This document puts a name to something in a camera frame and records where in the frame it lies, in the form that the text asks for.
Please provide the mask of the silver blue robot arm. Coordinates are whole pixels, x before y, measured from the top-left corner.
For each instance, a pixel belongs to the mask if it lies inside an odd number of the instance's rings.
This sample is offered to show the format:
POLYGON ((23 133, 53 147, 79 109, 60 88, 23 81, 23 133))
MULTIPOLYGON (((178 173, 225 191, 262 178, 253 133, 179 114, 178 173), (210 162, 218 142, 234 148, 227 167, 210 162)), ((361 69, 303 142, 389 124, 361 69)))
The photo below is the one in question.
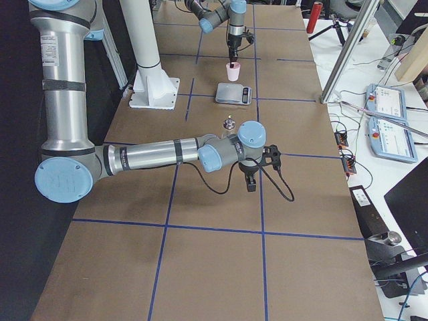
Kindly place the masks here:
MULTIPOLYGON (((173 110, 180 79, 170 78, 161 66, 149 1, 119 1, 136 58, 136 77, 130 106, 173 110)), ((133 146, 95 146, 88 138, 84 40, 102 39, 102 1, 28 1, 31 23, 38 29, 43 67, 43 95, 47 140, 35 171, 37 190, 50 201, 73 203, 85 197, 94 184, 122 171, 146 170, 188 164, 214 193, 229 190, 236 164, 244 173, 248 192, 256 190, 255 173, 263 169, 266 131, 257 121, 246 121, 225 138, 204 136, 133 146), (189 161, 199 160, 205 172, 231 165, 226 190, 216 191, 189 161)), ((241 39, 253 42, 244 26, 246 1, 220 1, 214 11, 198 1, 185 1, 204 33, 228 22, 230 62, 238 68, 241 39)))
POLYGON ((185 7, 198 18, 203 33, 211 33, 223 22, 228 22, 226 44, 229 51, 229 67, 235 67, 242 39, 246 38, 249 45, 254 41, 253 34, 244 26, 247 2, 220 1, 220 6, 213 11, 204 9, 199 1, 185 1, 185 7))

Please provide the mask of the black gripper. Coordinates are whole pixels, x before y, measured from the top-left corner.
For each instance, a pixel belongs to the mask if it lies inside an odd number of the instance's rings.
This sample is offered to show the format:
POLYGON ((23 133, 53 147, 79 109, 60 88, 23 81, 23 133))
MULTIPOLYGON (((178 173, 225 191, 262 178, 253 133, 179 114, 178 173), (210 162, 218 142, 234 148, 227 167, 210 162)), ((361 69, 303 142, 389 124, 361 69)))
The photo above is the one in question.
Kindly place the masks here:
POLYGON ((233 35, 228 33, 227 46, 229 48, 229 67, 233 67, 234 63, 236 63, 238 59, 237 50, 241 46, 241 35, 233 35))
POLYGON ((257 187, 257 181, 255 178, 255 174, 259 170, 259 165, 254 162, 249 162, 248 164, 245 162, 239 162, 239 169, 245 175, 247 191, 254 192, 255 187, 257 187))

